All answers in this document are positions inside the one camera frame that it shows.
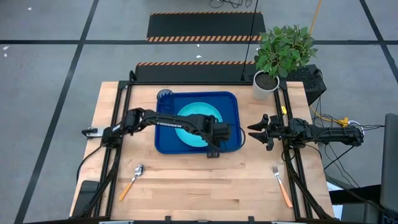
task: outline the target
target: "orange handle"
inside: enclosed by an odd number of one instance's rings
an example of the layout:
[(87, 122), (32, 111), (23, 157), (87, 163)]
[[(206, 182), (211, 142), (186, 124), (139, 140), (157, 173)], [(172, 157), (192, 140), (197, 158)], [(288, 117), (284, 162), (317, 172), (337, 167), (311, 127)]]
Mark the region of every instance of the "orange handle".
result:
[(281, 182), (279, 182), (279, 185), (280, 185), (280, 189), (282, 190), (282, 194), (284, 195), (285, 202), (286, 202), (287, 206), (289, 208), (292, 208), (293, 207), (292, 202), (290, 201), (289, 195), (287, 194), (284, 185)]
[(126, 196), (127, 192), (129, 192), (131, 186), (132, 186), (132, 182), (130, 182), (130, 184), (127, 185), (127, 187), (123, 190), (122, 194), (119, 197), (120, 202), (123, 201), (124, 196)]

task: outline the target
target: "potted plant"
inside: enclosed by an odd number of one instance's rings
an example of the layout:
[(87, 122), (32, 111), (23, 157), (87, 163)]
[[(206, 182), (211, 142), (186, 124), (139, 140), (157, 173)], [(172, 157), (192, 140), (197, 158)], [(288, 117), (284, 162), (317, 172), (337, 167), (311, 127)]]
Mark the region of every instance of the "potted plant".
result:
[(305, 66), (318, 49), (313, 49), (313, 38), (308, 28), (299, 26), (274, 27), (260, 33), (262, 39), (258, 55), (254, 57), (256, 70), (253, 78), (253, 97), (265, 100), (279, 86), (280, 79), (300, 66)]

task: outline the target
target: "hazard stripe tape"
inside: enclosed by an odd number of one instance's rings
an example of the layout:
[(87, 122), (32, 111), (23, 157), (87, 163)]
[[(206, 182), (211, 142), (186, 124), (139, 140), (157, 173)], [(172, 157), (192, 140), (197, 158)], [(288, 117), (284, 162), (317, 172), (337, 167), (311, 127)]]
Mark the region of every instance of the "hazard stripe tape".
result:
[[(243, 65), (245, 61), (215, 61), (215, 62), (139, 62), (137, 66), (158, 65)], [(247, 61), (247, 65), (253, 65), (255, 61)]]
[(221, 11), (221, 12), (153, 12), (150, 15), (182, 15), (182, 14), (242, 14), (242, 13), (250, 13), (253, 14), (253, 11)]
[(148, 37), (148, 42), (258, 41), (260, 35)]

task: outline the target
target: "white cable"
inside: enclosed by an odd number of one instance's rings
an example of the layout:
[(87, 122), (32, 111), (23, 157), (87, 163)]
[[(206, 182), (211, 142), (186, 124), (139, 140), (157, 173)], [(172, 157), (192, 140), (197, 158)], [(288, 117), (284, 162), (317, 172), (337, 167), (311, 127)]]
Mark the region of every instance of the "white cable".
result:
[(362, 129), (362, 134), (363, 134), (363, 136), (365, 137), (365, 130), (363, 129), (363, 127), (361, 126), (361, 124), (360, 124), (359, 122), (357, 122), (357, 121), (348, 121), (348, 124), (351, 124), (351, 123), (354, 123), (354, 124), (359, 125), (359, 127)]

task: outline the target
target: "green leaves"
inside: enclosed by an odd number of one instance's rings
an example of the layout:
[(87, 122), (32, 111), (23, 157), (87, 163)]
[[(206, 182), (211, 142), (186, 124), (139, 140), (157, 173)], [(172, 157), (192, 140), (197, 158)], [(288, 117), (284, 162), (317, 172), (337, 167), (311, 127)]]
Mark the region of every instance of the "green leaves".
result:
[(261, 48), (254, 57), (256, 69), (268, 72), (271, 77), (287, 77), (292, 70), (305, 66), (311, 57), (316, 56), (317, 49), (312, 48), (313, 38), (307, 27), (274, 27), (260, 36)]

